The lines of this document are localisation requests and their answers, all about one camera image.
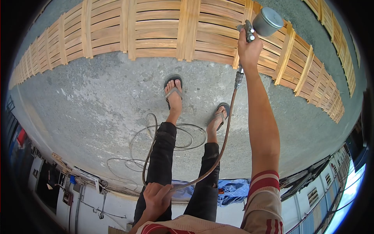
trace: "concrete floor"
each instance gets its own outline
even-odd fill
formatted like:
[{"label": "concrete floor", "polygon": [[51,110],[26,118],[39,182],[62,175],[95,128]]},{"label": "concrete floor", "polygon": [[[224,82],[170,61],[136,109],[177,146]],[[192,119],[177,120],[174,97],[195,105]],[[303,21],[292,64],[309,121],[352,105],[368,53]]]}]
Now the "concrete floor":
[{"label": "concrete floor", "polygon": [[[355,74],[356,90],[352,98],[339,58],[325,28],[314,13],[300,0],[259,1],[274,8],[293,26],[315,55],[325,63],[332,75],[345,107],[339,124],[314,105],[283,86],[274,86],[270,77],[261,79],[279,127],[281,156],[280,177],[294,174],[334,153],[344,142],[361,111],[362,91],[366,88],[363,64],[359,69],[349,32],[337,15],[347,38]],[[28,45],[79,0],[52,1],[25,37],[15,64]],[[128,60],[127,54],[112,52],[80,58],[66,66],[31,77],[9,91],[16,108],[14,115],[34,140],[43,156],[55,152],[71,166],[117,183],[128,182],[113,175],[107,167],[109,158],[130,158],[129,142],[145,127],[152,112],[160,122],[168,115],[163,84],[167,76],[178,73],[183,77],[183,111],[178,123],[206,128],[216,106],[231,101],[235,70],[229,65],[195,60],[191,63],[175,58],[138,58]],[[247,93],[244,82],[237,93],[232,127],[225,154],[221,161],[221,179],[248,178],[251,175],[251,148],[247,125]],[[183,127],[194,137],[192,146],[204,141],[197,128]],[[225,128],[219,133],[223,142]],[[188,144],[187,134],[178,131],[177,146]],[[145,159],[151,139],[146,132],[134,141],[134,159]],[[193,180],[200,169],[203,147],[174,153],[173,179]],[[141,173],[128,169],[124,161],[111,160],[109,165],[120,177],[141,184]],[[139,170],[136,165],[128,166]]]}]

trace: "spray gun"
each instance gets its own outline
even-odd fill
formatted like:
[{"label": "spray gun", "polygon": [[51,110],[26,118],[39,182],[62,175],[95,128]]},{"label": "spray gun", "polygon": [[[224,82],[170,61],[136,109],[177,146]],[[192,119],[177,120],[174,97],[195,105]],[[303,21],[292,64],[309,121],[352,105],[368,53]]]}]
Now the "spray gun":
[{"label": "spray gun", "polygon": [[[278,29],[283,27],[283,19],[281,16],[273,9],[269,7],[263,7],[260,14],[258,14],[253,20],[253,26],[249,20],[245,20],[245,24],[239,24],[236,29],[240,32],[243,28],[246,34],[246,40],[248,43],[255,39],[253,33],[257,32],[258,35],[268,37],[275,33]],[[244,76],[244,69],[239,62],[239,68],[236,72],[235,78],[235,89],[238,89],[242,83]]]}]

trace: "sky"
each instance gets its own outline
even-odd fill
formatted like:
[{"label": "sky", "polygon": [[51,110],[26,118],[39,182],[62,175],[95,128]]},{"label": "sky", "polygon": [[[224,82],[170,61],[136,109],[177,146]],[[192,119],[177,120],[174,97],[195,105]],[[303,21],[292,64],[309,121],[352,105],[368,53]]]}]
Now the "sky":
[{"label": "sky", "polygon": [[[355,173],[355,170],[353,168],[353,162],[352,160],[350,161],[348,172],[351,172],[351,173],[348,175],[345,188],[348,188],[352,184],[353,185],[343,192],[343,196],[341,198],[338,209],[345,206],[346,204],[348,204],[350,201],[352,201],[356,197],[356,194],[360,188],[360,184],[364,179],[364,176],[362,176],[361,178],[360,176],[365,172],[365,166],[366,165],[364,165],[357,173]],[[335,232],[335,230],[340,225],[341,221],[344,219],[347,212],[349,211],[351,205],[352,203],[350,203],[348,206],[344,207],[343,209],[335,213],[334,217],[331,220],[330,225],[325,231],[325,234],[332,234]]]}]

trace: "blue tarp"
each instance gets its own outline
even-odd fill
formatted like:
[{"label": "blue tarp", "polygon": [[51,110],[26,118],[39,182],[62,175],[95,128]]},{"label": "blue tarp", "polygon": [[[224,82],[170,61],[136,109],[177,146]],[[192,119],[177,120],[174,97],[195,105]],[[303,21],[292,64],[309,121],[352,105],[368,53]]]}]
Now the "blue tarp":
[{"label": "blue tarp", "polygon": [[[172,184],[186,184],[187,181],[173,180]],[[176,191],[173,195],[178,199],[189,199],[193,194],[195,186]],[[246,179],[218,180],[218,188],[224,191],[224,194],[218,195],[217,205],[224,207],[231,203],[241,203],[248,196],[249,181]]]}]

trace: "paint cup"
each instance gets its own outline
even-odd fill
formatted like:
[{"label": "paint cup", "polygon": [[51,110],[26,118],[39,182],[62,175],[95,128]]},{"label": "paint cup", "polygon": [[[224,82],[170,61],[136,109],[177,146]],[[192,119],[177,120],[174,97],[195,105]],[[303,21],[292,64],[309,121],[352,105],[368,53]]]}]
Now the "paint cup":
[{"label": "paint cup", "polygon": [[263,7],[252,25],[257,34],[268,37],[283,27],[283,19],[272,8]]}]

